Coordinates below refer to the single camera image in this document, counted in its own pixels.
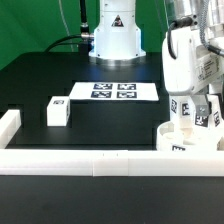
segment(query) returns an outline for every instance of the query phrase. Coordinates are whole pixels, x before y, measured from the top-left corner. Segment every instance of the small white block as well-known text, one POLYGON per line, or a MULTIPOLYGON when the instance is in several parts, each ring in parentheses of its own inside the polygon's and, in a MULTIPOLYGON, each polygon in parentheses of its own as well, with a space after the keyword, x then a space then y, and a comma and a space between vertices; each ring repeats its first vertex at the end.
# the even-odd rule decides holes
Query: small white block
POLYGON ((47 107, 47 126, 66 126, 70 116, 68 96, 54 96, 47 107))

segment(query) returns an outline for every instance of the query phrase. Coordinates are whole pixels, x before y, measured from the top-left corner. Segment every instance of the black sticker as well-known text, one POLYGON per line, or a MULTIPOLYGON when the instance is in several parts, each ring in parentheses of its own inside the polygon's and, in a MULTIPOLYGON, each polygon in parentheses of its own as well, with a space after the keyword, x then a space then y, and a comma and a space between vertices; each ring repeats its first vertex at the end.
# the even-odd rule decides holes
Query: black sticker
POLYGON ((180 147, 177 145, 172 145, 172 151, 178 152, 178 151, 185 151, 186 149, 184 147, 180 147))
POLYGON ((94 85, 93 89, 99 89, 99 90, 108 90, 108 89, 112 89, 113 88, 113 84, 110 83, 97 83, 94 85))
POLYGON ((118 90, 136 90, 136 84, 118 84, 118 90))
POLYGON ((93 91, 91 98, 103 99, 111 98, 112 92, 110 91, 93 91))
POLYGON ((64 100, 55 100, 53 104, 62 105, 64 104, 64 100))
POLYGON ((117 92, 118 99, 136 99, 137 93, 136 92, 117 92))
POLYGON ((214 121, 215 121, 215 126, 217 127, 220 124, 220 117, 219 117, 218 111, 214 114, 214 121))
POLYGON ((122 23, 121 18, 120 18, 119 15, 114 20, 114 22, 112 24, 112 27, 124 27, 124 24, 122 23))
POLYGON ((182 116, 189 116, 190 115, 190 109, 188 103, 182 104, 182 116))
POLYGON ((195 115, 195 125, 207 128, 208 127, 208 116, 201 117, 201 116, 197 116, 197 114, 196 114, 195 115))
POLYGON ((171 102, 171 110, 176 114, 177 113, 177 102, 172 100, 171 102))

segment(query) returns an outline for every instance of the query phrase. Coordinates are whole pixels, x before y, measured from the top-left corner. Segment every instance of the black table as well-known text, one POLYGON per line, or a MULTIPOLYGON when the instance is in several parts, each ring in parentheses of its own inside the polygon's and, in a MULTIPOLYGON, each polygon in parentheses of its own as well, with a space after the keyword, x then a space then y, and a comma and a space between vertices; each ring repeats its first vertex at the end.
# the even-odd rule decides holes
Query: black table
MULTIPOLYGON (((8 148, 155 149, 169 119, 161 55, 116 70, 78 54, 21 55, 0 72, 0 113, 13 108, 23 125, 8 148), (155 82, 160 101, 73 101, 68 126, 47 127, 51 97, 76 81, 155 82)), ((223 198, 224 179, 214 177, 0 176, 0 223, 222 224, 223 198)))
POLYGON ((78 54, 21 55, 0 73, 0 112, 22 112, 23 125, 8 147, 155 149, 156 129, 169 120, 162 77, 159 53, 147 55, 144 64, 116 69, 90 64, 78 54), (160 100, 73 101, 67 127, 47 127, 51 97, 68 96, 75 82, 85 81, 153 82, 160 100))

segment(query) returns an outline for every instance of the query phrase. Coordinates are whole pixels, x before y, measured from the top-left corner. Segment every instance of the green wall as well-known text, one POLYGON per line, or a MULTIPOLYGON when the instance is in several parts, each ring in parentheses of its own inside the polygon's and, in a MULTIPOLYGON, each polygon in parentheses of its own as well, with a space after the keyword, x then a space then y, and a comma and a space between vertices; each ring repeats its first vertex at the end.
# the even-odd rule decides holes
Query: green wall
MULTIPOLYGON (((165 27, 163 0, 156 0, 165 27)), ((79 33, 79 0, 62 0, 71 34, 79 33)), ((99 0, 86 0, 91 32, 99 21, 99 0)), ((136 0, 136 22, 143 32, 143 49, 160 52, 163 32, 154 0, 136 0)), ((0 0, 0 69, 24 52, 43 51, 66 36, 58 0, 0 0)), ((71 51, 60 46, 54 51, 71 51)))

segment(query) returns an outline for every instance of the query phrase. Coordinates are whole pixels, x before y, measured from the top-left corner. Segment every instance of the black cable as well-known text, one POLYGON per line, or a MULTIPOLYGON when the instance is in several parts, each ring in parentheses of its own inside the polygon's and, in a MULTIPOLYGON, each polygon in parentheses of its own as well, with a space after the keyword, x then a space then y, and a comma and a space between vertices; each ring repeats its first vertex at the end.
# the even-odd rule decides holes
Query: black cable
POLYGON ((177 59, 177 57, 173 50, 172 30, 177 29, 177 28, 186 27, 186 26, 191 26, 192 23, 193 23, 193 20, 191 17, 183 17, 181 19, 177 19, 177 20, 173 21, 170 24, 168 32, 167 32, 167 45, 168 45, 169 54, 173 59, 177 59))
POLYGON ((81 13, 81 33, 89 33, 89 25, 87 23, 87 15, 86 15, 86 1, 80 0, 80 13, 81 13))
POLYGON ((55 46, 53 46, 51 49, 57 47, 57 46, 66 46, 66 45, 78 45, 79 43, 59 43, 59 44, 56 44, 55 46))
POLYGON ((169 26, 168 32, 167 32, 167 45, 168 45, 168 51, 170 56, 173 59, 177 59, 174 50, 173 50, 173 44, 172 44, 172 30, 176 27, 176 22, 172 22, 169 26))
POLYGON ((86 2, 85 0, 80 0, 79 3, 80 3, 81 22, 87 23, 86 2))
POLYGON ((66 40, 71 40, 71 39, 75 39, 75 38, 81 38, 81 35, 78 34, 78 35, 71 35, 71 36, 63 37, 63 38, 55 41, 53 44, 51 44, 44 52, 49 52, 52 48, 56 47, 58 44, 66 41, 66 40))

